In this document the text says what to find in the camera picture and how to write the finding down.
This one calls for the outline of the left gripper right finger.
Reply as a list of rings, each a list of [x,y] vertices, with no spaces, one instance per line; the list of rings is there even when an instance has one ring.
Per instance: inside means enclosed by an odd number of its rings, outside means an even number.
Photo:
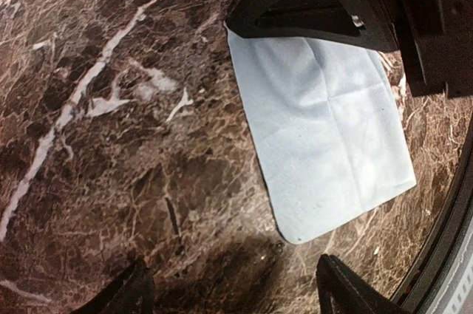
[[[316,268],[321,314],[406,313],[383,297],[337,256],[323,254]]]

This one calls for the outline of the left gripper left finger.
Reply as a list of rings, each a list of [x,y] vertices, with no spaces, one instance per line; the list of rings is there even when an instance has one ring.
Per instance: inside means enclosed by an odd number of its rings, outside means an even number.
[[[153,313],[154,281],[142,259],[131,263],[94,298],[72,313]]]

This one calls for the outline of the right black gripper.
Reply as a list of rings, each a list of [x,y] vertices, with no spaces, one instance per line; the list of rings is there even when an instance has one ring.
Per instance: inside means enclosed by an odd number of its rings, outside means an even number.
[[[472,0],[383,0],[395,37],[343,8],[230,15],[242,38],[304,37],[382,52],[401,51],[413,96],[472,95]]]

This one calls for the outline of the light blue cleaning cloth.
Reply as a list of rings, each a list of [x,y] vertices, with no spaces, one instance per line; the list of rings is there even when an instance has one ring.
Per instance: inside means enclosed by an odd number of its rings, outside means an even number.
[[[376,51],[314,38],[228,33],[277,228],[303,244],[415,187]]]

